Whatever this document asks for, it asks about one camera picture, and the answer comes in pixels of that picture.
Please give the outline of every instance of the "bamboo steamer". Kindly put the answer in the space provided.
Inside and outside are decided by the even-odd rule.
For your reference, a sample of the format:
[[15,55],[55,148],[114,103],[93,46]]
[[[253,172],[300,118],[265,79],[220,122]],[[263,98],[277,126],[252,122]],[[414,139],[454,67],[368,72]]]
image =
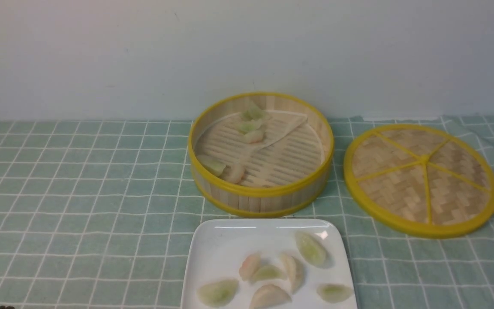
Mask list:
[[352,197],[382,223],[410,235],[457,237],[494,213],[494,173],[472,147],[419,125],[377,127],[345,154]]
[[[235,129],[251,102],[271,116],[262,143],[272,145],[255,151],[256,144],[243,142]],[[331,127],[316,108],[269,92],[214,104],[194,121],[188,136],[192,176],[202,195],[226,212],[251,218],[282,217],[309,205],[327,184],[333,148]],[[200,154],[228,166],[243,158],[245,176],[238,184],[226,182],[230,168],[214,176],[196,158]]]

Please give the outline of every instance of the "dumpling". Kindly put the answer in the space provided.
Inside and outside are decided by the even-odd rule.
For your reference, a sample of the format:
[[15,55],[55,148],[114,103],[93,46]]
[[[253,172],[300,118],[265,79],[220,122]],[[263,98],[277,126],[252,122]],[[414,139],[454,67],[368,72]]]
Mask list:
[[230,173],[226,178],[227,182],[231,182],[232,184],[237,184],[241,182],[243,175],[245,174],[245,166],[241,164],[233,164],[230,168]]
[[198,298],[204,305],[218,308],[227,305],[238,290],[237,279],[224,279],[198,288]]
[[266,284],[253,294],[249,309],[262,309],[290,303],[291,297],[277,285]]
[[328,303],[340,303],[351,297],[353,289],[342,284],[320,284],[317,293]]
[[267,264],[259,268],[253,276],[251,276],[251,283],[263,281],[263,280],[271,280],[271,279],[285,279],[285,274],[272,264]]
[[260,253],[250,254],[245,258],[241,267],[239,268],[239,276],[243,281],[251,279],[253,274],[259,270],[260,266]]
[[280,260],[291,283],[291,294],[294,294],[304,280],[304,267],[299,260],[285,253],[280,254]]
[[295,241],[298,251],[306,262],[322,267],[327,260],[327,250],[309,233],[297,231]]

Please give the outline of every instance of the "square plate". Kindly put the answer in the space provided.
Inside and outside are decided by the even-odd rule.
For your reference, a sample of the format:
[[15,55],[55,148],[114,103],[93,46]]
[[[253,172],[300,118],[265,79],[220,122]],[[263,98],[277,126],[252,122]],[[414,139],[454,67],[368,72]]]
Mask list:
[[[319,237],[329,252],[330,266],[316,268],[306,263],[298,252],[294,233],[303,230]],[[338,283],[353,288],[346,251],[339,231],[331,223],[317,219],[216,219],[202,223],[194,233],[186,264],[182,288],[182,309],[207,308],[198,300],[196,290],[207,283],[223,278],[237,278],[239,288],[226,308],[249,308],[253,293],[262,285],[273,283],[289,292],[288,280],[267,280],[255,283],[241,281],[239,267],[245,257],[260,251],[263,262],[283,270],[278,258],[288,252],[304,265],[304,284],[292,295],[292,303],[275,309],[341,308],[357,309],[355,296],[338,304],[324,302],[316,293],[320,283]]]

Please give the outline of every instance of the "white grid line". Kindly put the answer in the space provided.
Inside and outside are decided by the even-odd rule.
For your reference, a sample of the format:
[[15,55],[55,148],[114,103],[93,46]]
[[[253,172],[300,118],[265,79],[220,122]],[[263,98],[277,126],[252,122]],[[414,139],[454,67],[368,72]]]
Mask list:
[[[169,125],[167,126],[167,134],[169,134],[170,128],[171,128],[171,123],[169,123]],[[167,143],[167,137],[165,137],[165,142],[163,142],[163,147],[165,147],[165,143]],[[159,162],[161,162],[162,158],[163,158],[163,152],[161,152],[159,154]],[[155,180],[157,179],[157,175],[159,174],[159,167],[160,167],[160,165],[158,164],[157,170],[155,171],[154,183],[151,185],[151,192],[153,192],[155,189]],[[146,211],[144,213],[144,220],[142,221],[142,229],[141,229],[141,232],[139,235],[139,239],[137,240],[137,246],[135,249],[135,256],[133,257],[133,262],[131,264],[131,271],[129,272],[129,278],[127,279],[127,285],[125,286],[125,292],[123,292],[123,300],[121,301],[122,306],[125,305],[125,301],[127,300],[127,293],[129,292],[129,286],[131,285],[131,278],[133,276],[133,272],[135,271],[135,263],[137,262],[137,257],[139,256],[139,249],[141,247],[140,244],[141,244],[142,235],[145,235],[146,219],[148,217],[148,209],[150,208],[151,197],[152,197],[152,195],[150,195],[150,197],[148,198],[148,204],[146,205]],[[165,258],[166,258],[165,256],[163,257],[163,267],[161,269],[161,274],[163,274],[163,272],[165,271]]]
[[[76,129],[75,129],[75,131],[74,131],[74,132],[77,132],[77,129],[79,129],[79,126],[80,126],[80,124],[79,124],[79,123],[77,123]],[[57,170],[59,170],[61,166],[62,166],[62,162],[58,165]],[[54,182],[54,178],[53,178],[53,179],[51,179],[51,182],[49,183],[49,186],[47,186],[47,189],[46,189],[46,191],[45,191],[45,195],[47,195],[47,192],[49,192],[49,190],[51,189],[51,185],[53,184],[53,182]],[[42,203],[43,203],[43,199],[41,199],[41,200],[39,201],[39,205],[37,205],[37,209],[36,209],[36,211],[38,211],[38,210],[39,210],[39,208],[41,207],[41,205],[42,205]],[[68,198],[68,200],[67,200],[67,202],[66,202],[66,208],[67,208],[67,207],[68,207],[68,205],[70,204],[70,200],[71,200],[71,196]],[[34,217],[35,217],[35,216],[32,216],[32,218],[30,219],[30,222],[28,223],[28,228],[27,228],[27,230],[29,230],[29,229],[30,229],[30,227],[31,227],[31,224],[32,224],[32,222],[33,222]],[[57,229],[58,229],[58,227],[59,227],[60,223],[62,222],[62,218],[63,218],[63,215],[61,215],[61,216],[60,216],[60,219],[59,219],[59,221],[58,221],[58,223],[57,223]],[[47,248],[45,248],[45,254],[43,255],[43,258],[41,258],[41,262],[39,263],[39,266],[37,267],[36,274],[35,274],[35,276],[34,276],[34,280],[32,280],[32,282],[31,282],[31,284],[30,284],[30,287],[29,287],[29,289],[28,289],[28,292],[26,293],[25,300],[27,300],[27,299],[28,299],[28,297],[30,297],[30,293],[31,293],[31,291],[32,291],[33,284],[35,284],[35,281],[37,280],[37,277],[39,276],[39,272],[41,271],[41,268],[43,267],[43,263],[45,262],[45,258],[47,258],[47,253],[49,253],[49,249],[51,248],[51,243],[53,242],[54,235],[55,235],[54,233],[51,235],[51,239],[50,239],[50,240],[49,240],[49,242],[47,243]],[[21,243],[22,243],[22,241],[24,240],[24,238],[25,238],[25,237],[26,237],[26,233],[24,233],[24,235],[22,235],[22,240],[21,240]]]
[[[117,140],[117,144],[116,144],[116,150],[114,150],[114,152],[112,153],[112,156],[111,156],[111,160],[110,161],[113,161],[114,159],[114,156],[115,156],[115,153],[117,151],[117,145],[119,145],[119,141],[121,139],[121,134],[123,134],[123,131],[125,130],[125,125],[126,123],[123,124],[123,127],[121,128],[121,133],[120,133],[120,136]],[[140,151],[137,152],[137,156],[135,158],[135,163],[139,160],[139,154],[140,154]],[[121,198],[121,202],[120,202],[120,205],[119,205],[119,210],[121,211],[122,207],[123,207],[123,201],[125,199],[125,194],[127,193],[127,190],[129,189],[129,184],[131,183],[131,180],[127,180],[127,185],[125,186],[125,192]],[[98,199],[99,195],[100,195],[100,192],[102,190],[102,186],[100,186],[99,188],[99,191],[98,191],[98,195],[96,196],[96,199],[95,199],[95,202],[93,203],[93,208],[94,208],[94,205],[96,204],[96,200]],[[115,229],[115,225],[117,223],[117,218],[118,218],[118,215],[115,216],[115,219],[114,219],[114,223],[112,225],[112,228],[111,228],[111,233],[114,232],[114,229]],[[106,246],[104,247],[104,256],[106,255],[106,253],[108,252],[108,247],[110,245],[110,240],[111,240],[111,237],[112,235],[110,235],[108,237],[108,240],[106,241]],[[96,286],[98,284],[98,281],[100,280],[100,273],[102,272],[102,266],[104,265],[104,259],[102,259],[102,261],[100,261],[100,266],[98,266],[98,272],[96,273],[96,281],[94,282],[94,285],[93,285],[93,290],[90,294],[90,297],[89,297],[89,304],[92,304],[93,303],[93,298],[94,298],[94,292],[96,291]]]
[[[184,178],[184,167],[186,167],[186,158],[187,155],[184,156],[184,165],[182,166],[182,174],[181,174],[181,180],[178,183],[178,194],[180,194],[180,189],[182,186],[182,178]],[[173,225],[175,224],[175,212],[177,211],[177,206],[178,206],[178,198],[175,200],[175,208],[173,209],[173,214],[171,215],[171,225],[169,227],[169,236],[167,237],[167,244],[165,245],[165,258],[163,258],[163,266],[161,266],[161,274],[159,277],[159,285],[157,285],[157,292],[155,294],[155,300],[154,300],[154,305],[157,306],[157,303],[159,302],[159,295],[161,295],[161,280],[163,280],[163,275],[165,274],[165,266],[167,264],[167,255],[169,254],[169,244],[171,242],[171,231],[173,231]]]
[[[101,130],[101,129],[102,129],[102,124],[100,124],[100,126],[98,127],[98,132],[97,132],[97,135],[98,135],[98,133],[100,133],[100,130]],[[89,150],[89,153],[87,154],[87,158],[90,156],[90,153],[92,152],[92,150],[93,150],[92,148]],[[87,165],[87,164],[83,164],[83,167],[81,168],[81,171],[80,171],[80,175],[81,175],[81,174],[83,174],[83,172],[84,172],[84,170],[85,170],[85,166],[86,166],[86,165]],[[108,165],[108,167],[106,167],[106,172],[105,172],[105,174],[104,174],[105,176],[108,174],[108,170],[110,170],[110,166],[109,166],[109,165]],[[77,183],[78,183],[78,182],[79,182],[79,180],[77,180],[77,181],[76,181],[76,183],[74,184],[74,188],[72,189],[72,192],[74,192],[74,191],[75,191],[75,188],[76,188],[76,186],[77,186]],[[98,188],[98,191],[99,191],[99,192],[100,192],[100,190],[102,190],[102,183],[100,184],[100,188]],[[95,198],[95,202],[93,203],[93,205],[92,205],[92,206],[91,206],[91,208],[90,208],[90,213],[88,214],[87,221],[86,221],[86,223],[85,223],[85,227],[84,227],[84,229],[83,229],[83,233],[81,234],[81,236],[80,236],[80,238],[79,238],[79,241],[77,242],[77,248],[76,248],[76,250],[75,250],[75,253],[74,253],[74,256],[73,256],[73,258],[72,258],[72,261],[70,262],[70,266],[68,267],[68,271],[66,272],[66,278],[64,279],[64,282],[63,282],[63,284],[62,284],[62,288],[61,288],[61,290],[60,290],[60,294],[58,295],[58,298],[57,298],[57,303],[60,303],[60,300],[61,300],[62,295],[63,295],[63,293],[64,293],[64,289],[66,288],[66,282],[67,282],[67,280],[69,280],[69,278],[70,278],[70,274],[71,274],[71,272],[72,272],[72,268],[74,267],[74,262],[75,262],[75,260],[76,260],[76,258],[77,258],[77,255],[78,255],[78,253],[79,253],[79,249],[80,249],[80,247],[81,247],[81,241],[83,241],[83,238],[84,238],[84,236],[86,235],[87,227],[88,227],[88,224],[89,224],[89,220],[90,220],[90,218],[91,218],[91,215],[93,214],[93,210],[94,210],[94,205],[95,205],[95,203],[96,203],[96,198]],[[55,227],[55,231],[57,231],[57,230],[58,230],[58,227],[59,227],[59,226],[60,226],[60,222],[59,222],[59,224],[57,225],[57,227]]]

